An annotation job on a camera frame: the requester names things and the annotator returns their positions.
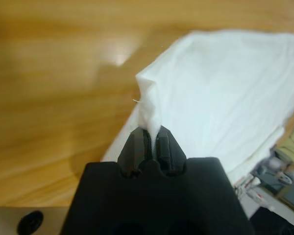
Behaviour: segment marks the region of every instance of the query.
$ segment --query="wooden surface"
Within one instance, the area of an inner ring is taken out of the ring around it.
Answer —
[[[0,0],[0,206],[67,206],[189,30],[294,33],[294,0]]]

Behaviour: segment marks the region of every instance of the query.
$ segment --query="circular hole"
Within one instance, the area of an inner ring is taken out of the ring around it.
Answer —
[[[17,227],[18,235],[31,235],[42,225],[44,215],[41,211],[33,211],[24,216]]]

